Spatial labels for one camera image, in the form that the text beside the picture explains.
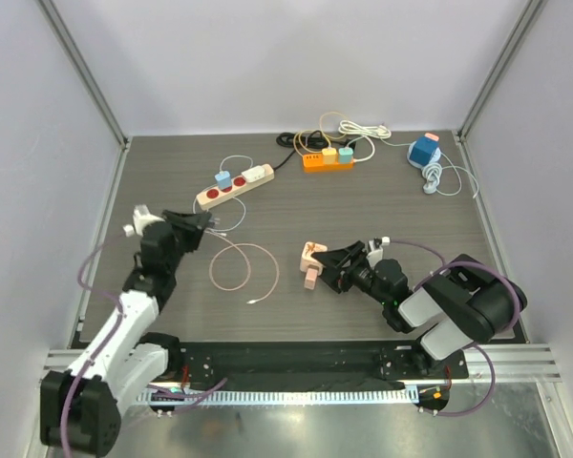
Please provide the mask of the pink charger plug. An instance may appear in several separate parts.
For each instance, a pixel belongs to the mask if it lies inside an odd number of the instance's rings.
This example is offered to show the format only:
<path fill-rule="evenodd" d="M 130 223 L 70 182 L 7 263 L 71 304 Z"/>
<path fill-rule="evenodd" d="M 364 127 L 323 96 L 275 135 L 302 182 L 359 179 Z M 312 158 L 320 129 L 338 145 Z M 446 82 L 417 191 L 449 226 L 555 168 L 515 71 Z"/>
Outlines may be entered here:
<path fill-rule="evenodd" d="M 316 285 L 318 278 L 318 269 L 316 267 L 310 267 L 307 269 L 304 279 L 304 287 L 307 290 L 313 290 Z"/>

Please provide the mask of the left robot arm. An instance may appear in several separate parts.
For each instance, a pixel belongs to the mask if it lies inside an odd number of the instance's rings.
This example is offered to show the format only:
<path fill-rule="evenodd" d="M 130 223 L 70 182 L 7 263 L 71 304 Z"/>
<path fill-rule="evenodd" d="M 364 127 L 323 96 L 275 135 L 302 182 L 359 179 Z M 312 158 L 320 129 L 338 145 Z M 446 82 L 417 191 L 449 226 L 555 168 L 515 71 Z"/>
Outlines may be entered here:
<path fill-rule="evenodd" d="M 134 266 L 122 290 L 110 299 L 115 308 L 85 350 L 63 371 L 49 371 L 40 385 L 40 433 L 43 445 L 65 456 L 81 452 L 104 457 L 114 447 L 123 414 L 141 391 L 160 378 L 177 379 L 183 370 L 180 341 L 150 333 L 177 285 L 185 254 L 196 251 L 213 227 L 210 213 L 165 210 L 156 216 L 144 205 L 124 226 L 138 236 Z"/>

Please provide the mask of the pink cube socket adapter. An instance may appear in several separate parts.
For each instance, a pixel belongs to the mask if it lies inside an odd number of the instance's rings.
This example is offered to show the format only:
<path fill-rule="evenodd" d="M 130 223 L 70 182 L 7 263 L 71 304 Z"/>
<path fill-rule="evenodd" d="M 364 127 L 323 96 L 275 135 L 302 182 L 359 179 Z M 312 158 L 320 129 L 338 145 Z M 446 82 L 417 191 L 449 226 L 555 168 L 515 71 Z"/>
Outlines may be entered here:
<path fill-rule="evenodd" d="M 304 244 L 302 255 L 300 258 L 300 271 L 306 273 L 310 268 L 314 268 L 319 274 L 323 271 L 323 264 L 315 259 L 312 255 L 315 253 L 327 252 L 328 248 L 326 245 L 307 241 Z"/>

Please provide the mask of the white charger plug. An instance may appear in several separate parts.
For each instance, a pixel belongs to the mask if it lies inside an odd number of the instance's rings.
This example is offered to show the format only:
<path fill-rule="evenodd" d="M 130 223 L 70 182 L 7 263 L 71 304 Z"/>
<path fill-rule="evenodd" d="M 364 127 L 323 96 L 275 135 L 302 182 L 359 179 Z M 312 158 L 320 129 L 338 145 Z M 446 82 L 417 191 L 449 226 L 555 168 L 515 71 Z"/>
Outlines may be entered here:
<path fill-rule="evenodd" d="M 242 172 L 242 177 L 246 183 L 259 181 L 265 176 L 266 170 L 263 165 L 257 165 Z"/>

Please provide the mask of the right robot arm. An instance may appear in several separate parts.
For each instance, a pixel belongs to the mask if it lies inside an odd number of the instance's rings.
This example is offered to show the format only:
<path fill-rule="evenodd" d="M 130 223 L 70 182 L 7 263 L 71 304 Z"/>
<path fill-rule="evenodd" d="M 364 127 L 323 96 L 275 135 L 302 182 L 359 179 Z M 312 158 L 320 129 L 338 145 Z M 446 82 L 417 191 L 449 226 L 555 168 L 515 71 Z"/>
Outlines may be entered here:
<path fill-rule="evenodd" d="M 442 262 L 411 287 L 400 263 L 384 256 L 391 243 L 383 237 L 335 250 L 311 244 L 305 255 L 334 292 L 356 287 L 379 302 L 394 331 L 409 334 L 434 324 L 413 344 L 412 366 L 422 377 L 434 377 L 459 350 L 512 328 L 528 304 L 518 285 L 466 254 Z"/>

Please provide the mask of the beige red power strip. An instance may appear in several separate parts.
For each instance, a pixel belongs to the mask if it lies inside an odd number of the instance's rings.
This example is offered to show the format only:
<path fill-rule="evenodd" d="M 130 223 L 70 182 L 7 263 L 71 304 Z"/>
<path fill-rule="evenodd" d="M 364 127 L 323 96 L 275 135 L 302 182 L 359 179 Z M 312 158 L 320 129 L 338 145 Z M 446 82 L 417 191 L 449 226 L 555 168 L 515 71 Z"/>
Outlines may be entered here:
<path fill-rule="evenodd" d="M 257 187 L 270 182 L 275 178 L 274 170 L 269 164 L 263 164 L 263 166 L 266 170 L 266 176 L 261 180 L 253 183 L 246 183 L 242 177 L 242 173 L 240 173 L 235 177 L 231 177 L 232 186 L 229 189 L 221 191 L 218 189 L 217 185 L 214 185 L 207 190 L 199 192 L 195 197 L 195 201 L 202 210 L 210 210 L 211 208 L 237 198 L 246 192 L 252 191 Z"/>

